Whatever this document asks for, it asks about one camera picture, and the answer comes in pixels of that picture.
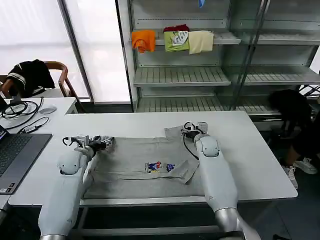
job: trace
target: shelf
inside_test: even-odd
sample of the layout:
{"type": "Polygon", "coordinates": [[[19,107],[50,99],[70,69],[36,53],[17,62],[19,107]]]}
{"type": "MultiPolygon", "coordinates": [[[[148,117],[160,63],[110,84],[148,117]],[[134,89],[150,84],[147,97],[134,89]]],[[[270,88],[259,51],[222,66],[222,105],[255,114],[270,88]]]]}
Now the shelf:
{"type": "Polygon", "coordinates": [[[136,70],[136,87],[186,87],[186,86],[228,86],[220,67],[139,67],[136,70]]]}
{"type": "MultiPolygon", "coordinates": [[[[225,69],[232,81],[238,80],[239,66],[225,69]]],[[[255,65],[248,68],[245,79],[246,86],[271,86],[271,85],[303,85],[320,84],[320,76],[307,66],[266,66],[255,65]]]]}
{"type": "MultiPolygon", "coordinates": [[[[199,31],[203,29],[191,29],[190,31],[199,31]]],[[[225,29],[209,29],[214,33],[213,45],[239,45],[241,39],[233,35],[231,32],[225,29]]],[[[161,29],[155,30],[155,44],[165,45],[165,36],[161,29]]]]}
{"type": "Polygon", "coordinates": [[[137,112],[210,112],[223,111],[216,96],[144,97],[138,102],[137,112]]]}
{"type": "MultiPolygon", "coordinates": [[[[250,33],[242,34],[242,39],[248,42],[250,33]]],[[[262,30],[257,42],[258,45],[320,45],[319,31],[298,30],[262,30]]]]}
{"type": "MultiPolygon", "coordinates": [[[[219,99],[222,105],[230,104],[232,100],[228,96],[220,96],[219,99]]],[[[235,110],[245,111],[249,116],[280,114],[269,106],[267,95],[241,96],[235,110]]]]}

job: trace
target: chair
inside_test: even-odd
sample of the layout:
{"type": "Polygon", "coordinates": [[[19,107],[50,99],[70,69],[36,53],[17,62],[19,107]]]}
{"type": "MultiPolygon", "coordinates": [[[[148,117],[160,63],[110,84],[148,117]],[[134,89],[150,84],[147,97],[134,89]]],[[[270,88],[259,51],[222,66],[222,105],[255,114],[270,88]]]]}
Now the chair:
{"type": "MultiPolygon", "coordinates": [[[[45,61],[44,62],[45,65],[47,66],[47,68],[49,70],[61,70],[62,73],[59,77],[59,81],[58,81],[58,84],[59,84],[59,87],[60,87],[60,90],[61,90],[61,93],[63,95],[63,97],[67,98],[67,97],[74,97],[79,105],[79,107],[81,108],[81,110],[85,113],[85,109],[82,105],[82,103],[80,102],[79,100],[79,97],[78,95],[76,94],[76,91],[74,90],[74,88],[72,87],[69,79],[68,79],[68,68],[66,65],[64,65],[63,63],[61,62],[58,62],[58,61],[45,61]]],[[[4,96],[9,99],[9,98],[12,98],[9,94],[9,89],[12,87],[12,85],[14,84],[13,81],[11,79],[6,80],[6,76],[0,76],[0,82],[5,82],[3,85],[1,85],[0,87],[0,91],[3,92],[4,96]]]]}

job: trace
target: white sneaker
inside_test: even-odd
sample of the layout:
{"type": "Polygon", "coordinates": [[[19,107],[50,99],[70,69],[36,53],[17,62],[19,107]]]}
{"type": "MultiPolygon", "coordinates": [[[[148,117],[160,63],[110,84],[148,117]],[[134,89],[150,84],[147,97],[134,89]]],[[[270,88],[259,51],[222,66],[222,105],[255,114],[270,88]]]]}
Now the white sneaker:
{"type": "Polygon", "coordinates": [[[310,158],[304,158],[302,161],[295,161],[293,166],[300,168],[306,174],[316,174],[318,170],[310,163],[310,158]]]}
{"type": "Polygon", "coordinates": [[[295,189],[298,189],[298,183],[295,178],[295,170],[296,168],[293,166],[282,166],[284,172],[287,174],[288,178],[290,179],[291,183],[295,187],[295,189]]]}

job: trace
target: black pants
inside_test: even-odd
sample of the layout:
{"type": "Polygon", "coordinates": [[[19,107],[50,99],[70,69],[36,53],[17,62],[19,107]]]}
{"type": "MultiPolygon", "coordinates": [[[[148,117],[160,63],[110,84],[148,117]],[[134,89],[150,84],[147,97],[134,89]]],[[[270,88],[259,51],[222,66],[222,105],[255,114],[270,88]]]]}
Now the black pants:
{"type": "Polygon", "coordinates": [[[313,158],[320,153],[320,112],[314,123],[302,130],[292,143],[293,149],[305,158],[313,158]]]}

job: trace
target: black jacket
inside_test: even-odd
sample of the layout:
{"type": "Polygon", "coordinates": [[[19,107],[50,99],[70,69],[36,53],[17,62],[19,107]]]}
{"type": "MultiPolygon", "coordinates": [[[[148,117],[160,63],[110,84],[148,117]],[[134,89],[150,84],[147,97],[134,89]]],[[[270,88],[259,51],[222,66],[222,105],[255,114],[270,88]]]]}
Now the black jacket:
{"type": "Polygon", "coordinates": [[[11,96],[16,96],[17,90],[21,98],[29,98],[45,89],[54,89],[55,83],[43,61],[24,61],[14,66],[6,79],[12,79],[14,86],[9,89],[11,96]]]}

